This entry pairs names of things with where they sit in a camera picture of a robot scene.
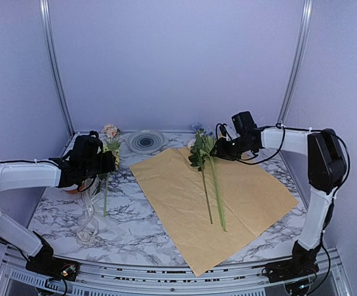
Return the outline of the pink rose fake stem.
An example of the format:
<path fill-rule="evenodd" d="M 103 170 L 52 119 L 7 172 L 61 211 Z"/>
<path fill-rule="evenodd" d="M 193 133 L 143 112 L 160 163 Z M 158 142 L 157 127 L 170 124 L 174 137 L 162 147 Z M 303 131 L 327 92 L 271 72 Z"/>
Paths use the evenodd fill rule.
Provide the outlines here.
<path fill-rule="evenodd" d="M 207 191 L 207 185 L 205 180 L 205 161 L 206 158 L 208 157 L 206 140 L 207 140 L 207 135 L 205 134 L 205 130 L 203 128 L 198 129 L 195 132 L 195 138 L 188 142 L 187 146 L 191 153 L 190 156 L 188 156 L 188 159 L 191 163 L 191 166 L 196 168 L 199 172 L 201 172 L 208 215 L 209 215 L 210 223 L 213 224 L 210 201 L 208 198 L 208 191 Z"/>

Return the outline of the blue fake flower stem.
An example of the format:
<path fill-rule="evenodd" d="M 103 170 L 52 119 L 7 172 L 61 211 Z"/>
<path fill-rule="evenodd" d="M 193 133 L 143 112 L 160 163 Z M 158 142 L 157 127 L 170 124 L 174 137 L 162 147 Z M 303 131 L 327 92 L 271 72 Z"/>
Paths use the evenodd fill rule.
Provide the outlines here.
<path fill-rule="evenodd" d="M 202 130 L 205 134 L 213 134 L 213 130 L 211 128 L 204 127 L 204 125 L 200 122 L 193 123 L 191 127 L 194 131 Z"/>

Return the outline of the brown orange wrapping paper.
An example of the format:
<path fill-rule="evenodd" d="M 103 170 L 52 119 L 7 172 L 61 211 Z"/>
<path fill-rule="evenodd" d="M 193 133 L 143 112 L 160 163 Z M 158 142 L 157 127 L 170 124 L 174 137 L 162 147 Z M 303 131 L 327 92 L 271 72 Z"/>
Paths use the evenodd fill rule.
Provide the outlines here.
<path fill-rule="evenodd" d="M 189 154 L 185 147 L 169 148 L 130 169 L 184 261 L 200 276 L 262 235 L 298 200 L 260 166 L 216 159 L 224 232 L 210 162 L 205 164 L 205 180 L 213 224 L 201 172 L 191 166 Z"/>

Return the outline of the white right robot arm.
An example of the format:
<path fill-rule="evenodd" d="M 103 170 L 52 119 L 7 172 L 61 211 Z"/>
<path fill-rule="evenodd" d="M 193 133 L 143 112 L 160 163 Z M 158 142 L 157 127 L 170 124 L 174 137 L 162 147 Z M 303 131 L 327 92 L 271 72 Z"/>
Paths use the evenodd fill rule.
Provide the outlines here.
<path fill-rule="evenodd" d="M 320 251 L 337 192 L 348 178 L 347 146 L 333 129 L 291 128 L 283 123 L 259 127 L 249 111 L 234 115 L 232 122 L 235 133 L 229 132 L 225 124 L 216 125 L 213 155 L 218 158 L 240 162 L 243 153 L 257 154 L 261 149 L 307 157 L 310 204 L 302 232 L 293 245 L 292 258 L 286 264 L 290 275 L 299 276 Z"/>

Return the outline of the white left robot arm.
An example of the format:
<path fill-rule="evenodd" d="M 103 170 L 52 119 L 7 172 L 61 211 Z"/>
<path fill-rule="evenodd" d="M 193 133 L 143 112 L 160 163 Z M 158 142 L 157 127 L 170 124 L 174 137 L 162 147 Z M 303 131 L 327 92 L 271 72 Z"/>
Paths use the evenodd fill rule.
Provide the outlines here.
<path fill-rule="evenodd" d="M 88 187 L 101 174 L 116 167 L 113 152 L 105 149 L 95 131 L 76 137 L 74 146 L 61 157 L 34 160 L 0 160 L 0 194 L 32 189 L 76 189 Z M 59 261 L 53 248 L 39 234 L 30 231 L 0 209 L 0 239 L 18 248 L 45 274 L 54 274 Z"/>

